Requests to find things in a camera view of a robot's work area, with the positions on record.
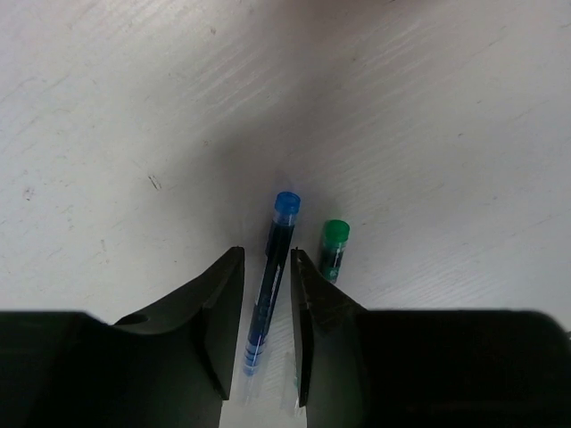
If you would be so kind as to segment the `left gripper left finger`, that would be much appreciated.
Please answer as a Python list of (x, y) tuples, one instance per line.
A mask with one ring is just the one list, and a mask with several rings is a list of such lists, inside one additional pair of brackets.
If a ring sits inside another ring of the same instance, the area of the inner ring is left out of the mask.
[(107, 324), (85, 312), (1, 315), (4, 427), (216, 427), (244, 289), (233, 247), (196, 279)]

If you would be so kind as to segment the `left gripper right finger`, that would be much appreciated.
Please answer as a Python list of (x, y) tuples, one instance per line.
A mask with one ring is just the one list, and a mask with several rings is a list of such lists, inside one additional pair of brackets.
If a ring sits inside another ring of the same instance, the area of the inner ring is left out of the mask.
[(528, 310), (365, 309), (291, 252), (310, 427), (567, 427), (570, 340)]

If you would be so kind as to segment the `green gel pen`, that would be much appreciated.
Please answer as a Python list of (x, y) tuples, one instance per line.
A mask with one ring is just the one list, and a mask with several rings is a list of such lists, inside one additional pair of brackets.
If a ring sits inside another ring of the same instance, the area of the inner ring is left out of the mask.
[(329, 283), (334, 284), (339, 276), (350, 230), (341, 219), (330, 219), (323, 226), (318, 270)]

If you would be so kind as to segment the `blue gel pen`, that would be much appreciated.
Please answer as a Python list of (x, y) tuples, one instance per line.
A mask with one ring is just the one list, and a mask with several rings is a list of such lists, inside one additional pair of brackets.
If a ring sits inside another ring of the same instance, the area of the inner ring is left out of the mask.
[(260, 386), (271, 319), (300, 207), (301, 198), (296, 193), (281, 192), (276, 197), (265, 250), (266, 263), (244, 350), (242, 395), (244, 404), (252, 401)]

